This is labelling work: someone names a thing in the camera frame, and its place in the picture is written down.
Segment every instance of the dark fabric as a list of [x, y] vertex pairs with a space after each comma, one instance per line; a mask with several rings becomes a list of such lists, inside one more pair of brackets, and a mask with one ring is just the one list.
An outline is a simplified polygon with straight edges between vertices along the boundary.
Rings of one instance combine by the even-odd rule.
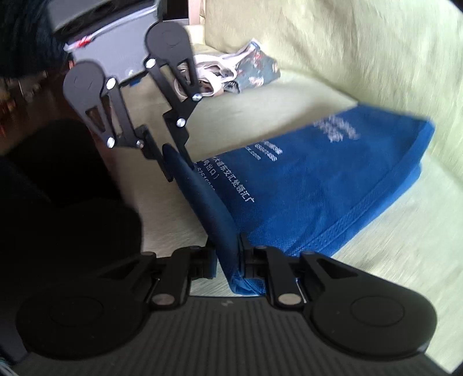
[[93, 198], [121, 201], [93, 138], [77, 120], [57, 120], [6, 156], [57, 207]]
[[51, 34], [48, 0], [0, 0], [0, 76], [21, 77], [60, 66], [64, 43]]
[[140, 252], [142, 225], [87, 128], [72, 120], [50, 124], [0, 159], [0, 207], [0, 347], [18, 360], [21, 302]]
[[458, 9], [463, 10], [463, 0], [452, 0]]

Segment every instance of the blue tote bag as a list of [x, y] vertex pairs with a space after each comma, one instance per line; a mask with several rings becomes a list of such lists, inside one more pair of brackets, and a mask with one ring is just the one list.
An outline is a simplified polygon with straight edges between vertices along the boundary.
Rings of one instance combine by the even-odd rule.
[[263, 294], [261, 281], [240, 274], [240, 232], [289, 256], [333, 255], [416, 181], [432, 134], [427, 120], [359, 105], [194, 171], [170, 145], [163, 151], [232, 291]]

